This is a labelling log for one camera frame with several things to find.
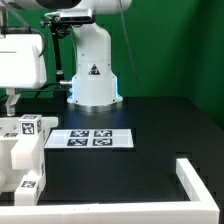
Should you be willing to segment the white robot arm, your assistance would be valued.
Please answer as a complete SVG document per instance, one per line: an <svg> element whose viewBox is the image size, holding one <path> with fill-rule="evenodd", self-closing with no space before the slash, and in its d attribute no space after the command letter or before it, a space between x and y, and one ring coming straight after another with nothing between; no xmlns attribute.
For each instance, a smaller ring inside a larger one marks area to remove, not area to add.
<svg viewBox="0 0 224 224"><path fill-rule="evenodd" d="M46 8L41 20L57 42L75 35L76 73L67 82L71 95L67 102L84 111L102 111L119 105L117 77L111 69L111 37L96 23L98 14L123 13L132 0L0 0L0 88L6 90L9 116L22 89L43 88L46 69L42 34L27 22L20 27L7 24L7 14Z"/></svg>

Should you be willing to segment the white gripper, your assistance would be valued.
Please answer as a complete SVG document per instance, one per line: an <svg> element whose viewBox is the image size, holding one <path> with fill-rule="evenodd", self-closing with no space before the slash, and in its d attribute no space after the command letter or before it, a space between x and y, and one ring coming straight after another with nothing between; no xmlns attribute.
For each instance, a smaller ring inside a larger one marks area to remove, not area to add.
<svg viewBox="0 0 224 224"><path fill-rule="evenodd" d="M16 113L18 88L34 89L45 84L46 68L43 42L38 34L8 34L0 38L0 87L7 88L8 116Z"/></svg>

